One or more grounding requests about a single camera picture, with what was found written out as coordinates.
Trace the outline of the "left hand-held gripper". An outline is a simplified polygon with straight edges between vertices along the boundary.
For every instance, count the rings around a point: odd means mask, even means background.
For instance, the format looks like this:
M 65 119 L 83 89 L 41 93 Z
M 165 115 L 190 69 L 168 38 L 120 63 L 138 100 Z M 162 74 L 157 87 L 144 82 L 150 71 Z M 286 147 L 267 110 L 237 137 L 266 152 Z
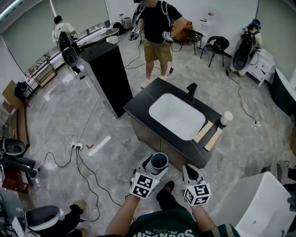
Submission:
M 152 155 L 138 162 L 131 178 L 131 189 L 129 191 L 131 195 L 147 199 L 168 171 L 169 166 L 167 159 L 155 160 L 151 158 Z

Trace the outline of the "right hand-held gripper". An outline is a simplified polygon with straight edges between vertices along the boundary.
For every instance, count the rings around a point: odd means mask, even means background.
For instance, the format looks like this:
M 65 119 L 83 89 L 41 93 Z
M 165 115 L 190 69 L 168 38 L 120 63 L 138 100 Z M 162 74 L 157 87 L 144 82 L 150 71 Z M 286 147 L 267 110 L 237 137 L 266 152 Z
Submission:
M 194 168 L 197 174 L 193 179 L 193 170 L 189 164 L 183 165 L 183 197 L 190 206 L 204 205 L 211 197 L 210 184 L 205 180 L 205 171 L 202 168 Z

